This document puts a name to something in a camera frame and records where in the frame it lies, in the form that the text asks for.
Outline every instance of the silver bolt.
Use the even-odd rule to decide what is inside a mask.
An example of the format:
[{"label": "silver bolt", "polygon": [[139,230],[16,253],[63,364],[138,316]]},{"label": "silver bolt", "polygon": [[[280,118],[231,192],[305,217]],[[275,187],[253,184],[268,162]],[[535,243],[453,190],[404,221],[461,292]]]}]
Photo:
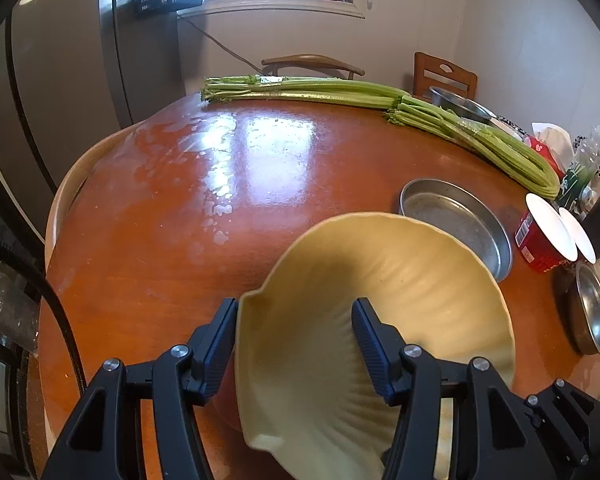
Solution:
[{"label": "silver bolt", "polygon": [[404,354],[408,357],[420,357],[422,355],[422,348],[418,345],[407,345],[404,347]]},{"label": "silver bolt", "polygon": [[107,372],[112,372],[113,370],[115,370],[116,368],[118,368],[120,366],[120,359],[116,359],[115,357],[113,359],[107,359],[106,361],[103,362],[102,367],[107,371]]},{"label": "silver bolt", "polygon": [[474,368],[481,372],[488,370],[491,365],[484,357],[477,357],[474,359]]},{"label": "silver bolt", "polygon": [[189,353],[187,345],[176,345],[171,349],[171,355],[174,357],[184,357]]}]

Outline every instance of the metal bowl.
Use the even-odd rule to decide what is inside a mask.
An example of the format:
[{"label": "metal bowl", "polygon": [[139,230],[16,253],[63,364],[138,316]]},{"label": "metal bowl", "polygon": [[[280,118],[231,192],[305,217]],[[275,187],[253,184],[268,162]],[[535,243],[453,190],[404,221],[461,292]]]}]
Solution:
[{"label": "metal bowl", "polygon": [[412,180],[400,193],[400,214],[431,224],[469,247],[504,280],[513,261],[509,237],[487,206],[455,184],[433,178]]},{"label": "metal bowl", "polygon": [[583,354],[600,354],[600,281],[591,267],[576,264],[568,291],[571,332]]},{"label": "metal bowl", "polygon": [[443,108],[451,110],[453,113],[465,119],[478,121],[479,123],[489,123],[494,115],[482,105],[471,101],[465,97],[449,92],[444,88],[432,86],[429,88],[433,97],[431,103]]}]

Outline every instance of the glossy table surface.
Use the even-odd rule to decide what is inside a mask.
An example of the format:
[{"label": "glossy table surface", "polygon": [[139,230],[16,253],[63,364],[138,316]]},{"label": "glossy table surface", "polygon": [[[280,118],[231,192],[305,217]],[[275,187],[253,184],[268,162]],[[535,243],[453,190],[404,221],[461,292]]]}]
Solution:
[{"label": "glossy table surface", "polygon": [[[315,223],[353,211],[397,211],[414,178],[448,180],[482,200],[513,233],[525,190],[431,134],[380,112],[249,101],[201,105],[188,96],[143,123],[103,158],[62,226],[48,279],[75,332],[88,380],[116,356],[152,360],[186,342],[222,298],[258,288],[286,247]],[[596,396],[600,357],[570,344],[554,273],[536,274],[514,248],[500,283],[516,339],[519,395],[562,377]],[[46,412],[58,434],[77,400],[50,311],[40,324]],[[289,478],[246,447],[213,406],[197,410],[217,480]],[[142,407],[150,479],[160,478],[150,402]]]}]

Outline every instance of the power cord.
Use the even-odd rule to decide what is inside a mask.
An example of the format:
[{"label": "power cord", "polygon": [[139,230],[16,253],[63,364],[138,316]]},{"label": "power cord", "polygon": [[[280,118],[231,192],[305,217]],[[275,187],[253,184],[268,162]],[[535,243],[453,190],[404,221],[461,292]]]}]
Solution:
[{"label": "power cord", "polygon": [[216,38],[214,38],[211,34],[209,34],[208,32],[205,32],[204,30],[202,30],[200,27],[198,27],[195,23],[190,22],[187,18],[183,18],[182,16],[178,16],[179,20],[183,20],[184,22],[189,23],[189,25],[191,25],[191,27],[195,28],[197,31],[200,32],[200,34],[202,34],[203,36],[205,36],[206,38],[209,38],[211,41],[213,41],[217,46],[219,46],[222,50],[224,50],[226,53],[231,54],[232,56],[235,57],[235,59],[239,59],[241,62],[246,63],[247,65],[249,65],[251,68],[253,68],[258,74],[260,75],[266,75],[263,71],[262,71],[262,67],[257,67],[255,66],[251,61],[244,59],[242,56],[240,56],[239,54],[236,54],[233,50],[231,50],[230,48],[228,48],[227,46],[224,46],[222,43],[220,43],[218,40],[216,40]]},{"label": "power cord", "polygon": [[56,323],[58,323],[58,326],[60,327],[62,338],[64,339],[66,349],[69,352],[69,358],[71,359],[71,364],[74,368],[75,380],[78,383],[78,391],[80,391],[80,394],[83,394],[87,388],[87,381],[84,377],[84,369],[82,368],[78,345],[75,342],[74,332],[71,330],[69,319],[66,316],[66,312],[64,311],[56,292],[42,272],[21,258],[2,240],[0,240],[0,261],[10,266],[17,273],[23,275],[47,302],[51,312],[56,318]]}]

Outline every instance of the green vegetable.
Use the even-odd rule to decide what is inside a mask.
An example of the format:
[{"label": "green vegetable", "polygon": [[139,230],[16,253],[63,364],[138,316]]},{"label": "green vegetable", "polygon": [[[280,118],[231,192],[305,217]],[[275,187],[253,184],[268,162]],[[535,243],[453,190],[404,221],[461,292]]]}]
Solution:
[{"label": "green vegetable", "polygon": [[460,118],[391,86],[326,77],[282,77],[272,81],[257,75],[232,76],[205,79],[202,99],[283,99],[384,110],[389,122],[419,128],[483,156],[539,196],[552,200],[558,194],[555,171],[523,142],[490,124]]}]

